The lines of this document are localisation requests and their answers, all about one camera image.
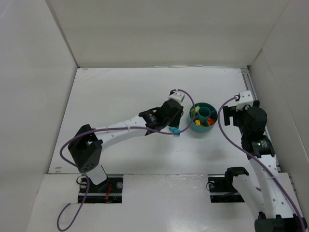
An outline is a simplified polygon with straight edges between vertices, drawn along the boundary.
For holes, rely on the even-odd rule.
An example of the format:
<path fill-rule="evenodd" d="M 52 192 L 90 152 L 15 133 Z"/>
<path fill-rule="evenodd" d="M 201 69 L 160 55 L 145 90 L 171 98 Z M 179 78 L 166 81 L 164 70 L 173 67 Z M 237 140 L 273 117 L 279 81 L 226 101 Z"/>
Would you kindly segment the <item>yellow curved striped lego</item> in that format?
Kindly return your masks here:
<path fill-rule="evenodd" d="M 200 120 L 195 120 L 194 123 L 197 125 L 197 126 L 201 126 L 201 127 L 204 127 L 203 124 L 201 124 Z"/>

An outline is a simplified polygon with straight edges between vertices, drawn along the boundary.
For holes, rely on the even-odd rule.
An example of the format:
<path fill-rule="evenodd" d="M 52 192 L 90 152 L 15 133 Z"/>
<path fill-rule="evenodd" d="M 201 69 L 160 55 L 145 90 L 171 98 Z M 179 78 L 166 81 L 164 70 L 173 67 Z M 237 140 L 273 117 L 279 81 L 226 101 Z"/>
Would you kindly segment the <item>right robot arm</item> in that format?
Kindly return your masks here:
<path fill-rule="evenodd" d="M 224 137 L 244 152 L 257 177 L 259 188 L 251 181 L 244 167 L 228 168 L 225 178 L 235 188 L 249 207 L 257 232 L 304 232 L 308 228 L 296 204 L 279 181 L 275 151 L 265 136 L 267 114 L 259 101 L 236 95 L 222 104 L 218 114 L 224 122 L 219 128 L 232 123 L 241 134 L 241 145 L 236 145 L 227 134 Z"/>

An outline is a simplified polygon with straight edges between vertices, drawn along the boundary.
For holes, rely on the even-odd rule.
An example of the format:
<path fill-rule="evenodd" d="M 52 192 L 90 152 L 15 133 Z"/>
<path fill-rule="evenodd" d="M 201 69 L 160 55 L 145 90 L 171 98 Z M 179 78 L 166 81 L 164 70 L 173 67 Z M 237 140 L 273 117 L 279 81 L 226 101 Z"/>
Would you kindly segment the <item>teal square lego block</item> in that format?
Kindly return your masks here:
<path fill-rule="evenodd" d="M 170 127 L 169 130 L 174 136 L 180 136 L 181 130 L 179 128 Z"/>

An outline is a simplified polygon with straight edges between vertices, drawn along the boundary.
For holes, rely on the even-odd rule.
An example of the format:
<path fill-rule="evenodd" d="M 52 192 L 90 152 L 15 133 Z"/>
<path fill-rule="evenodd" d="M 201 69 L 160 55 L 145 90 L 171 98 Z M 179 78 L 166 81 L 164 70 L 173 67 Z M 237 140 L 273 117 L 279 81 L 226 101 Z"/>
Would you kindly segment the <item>lime green square lego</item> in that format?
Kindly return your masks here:
<path fill-rule="evenodd" d="M 200 109 L 199 106 L 193 106 L 193 107 L 190 109 L 190 113 L 189 113 L 190 117 L 191 117 L 191 118 L 196 117 L 197 114 L 198 114 L 198 112 L 199 112 L 199 109 Z"/>

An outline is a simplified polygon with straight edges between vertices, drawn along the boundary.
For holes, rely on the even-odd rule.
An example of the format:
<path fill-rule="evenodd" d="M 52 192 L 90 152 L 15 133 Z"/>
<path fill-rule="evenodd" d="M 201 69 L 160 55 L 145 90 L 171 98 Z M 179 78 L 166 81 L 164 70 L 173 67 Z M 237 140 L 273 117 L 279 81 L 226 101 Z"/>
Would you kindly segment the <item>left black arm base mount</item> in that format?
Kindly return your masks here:
<path fill-rule="evenodd" d="M 95 186 L 90 180 L 89 191 L 86 195 L 84 203 L 122 203 L 124 176 L 122 174 L 112 174 L 108 176 L 107 183 L 101 187 Z M 87 189 L 86 177 L 80 175 L 76 179 L 76 184 L 79 186 L 78 203 L 83 201 Z"/>

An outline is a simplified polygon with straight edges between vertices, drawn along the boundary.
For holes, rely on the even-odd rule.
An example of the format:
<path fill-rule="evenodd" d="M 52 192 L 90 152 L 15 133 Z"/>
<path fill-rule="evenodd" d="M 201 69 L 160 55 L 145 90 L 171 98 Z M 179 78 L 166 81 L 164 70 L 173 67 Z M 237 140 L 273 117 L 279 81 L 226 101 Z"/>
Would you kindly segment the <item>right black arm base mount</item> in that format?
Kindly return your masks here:
<path fill-rule="evenodd" d="M 231 167 L 224 174 L 209 174 L 206 189 L 210 193 L 211 203 L 243 203 L 244 199 L 233 187 L 234 177 L 249 175 L 244 167 Z"/>

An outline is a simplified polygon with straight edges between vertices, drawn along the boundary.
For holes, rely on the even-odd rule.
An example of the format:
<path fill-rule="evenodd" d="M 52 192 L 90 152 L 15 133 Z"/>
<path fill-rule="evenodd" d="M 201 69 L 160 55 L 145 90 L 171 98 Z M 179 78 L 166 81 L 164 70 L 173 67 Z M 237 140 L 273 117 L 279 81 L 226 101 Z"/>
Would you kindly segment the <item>orange round dish lego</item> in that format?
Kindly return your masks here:
<path fill-rule="evenodd" d="M 208 118 L 208 124 L 209 124 L 209 126 L 214 125 L 215 122 L 216 122 L 215 119 L 212 119 L 211 117 Z"/>

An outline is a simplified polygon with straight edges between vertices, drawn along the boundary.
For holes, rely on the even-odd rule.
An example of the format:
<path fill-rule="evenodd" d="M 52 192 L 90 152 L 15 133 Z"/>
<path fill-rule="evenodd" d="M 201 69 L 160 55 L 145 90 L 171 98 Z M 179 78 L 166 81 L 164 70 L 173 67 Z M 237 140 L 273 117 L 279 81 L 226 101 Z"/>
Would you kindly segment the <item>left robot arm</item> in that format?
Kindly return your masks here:
<path fill-rule="evenodd" d="M 167 126 L 179 126 L 183 107 L 176 100 L 169 99 L 155 107 L 111 126 L 93 129 L 89 124 L 80 127 L 68 150 L 78 171 L 88 176 L 100 188 L 107 185 L 108 175 L 100 164 L 103 150 L 125 140 L 161 132 Z"/>

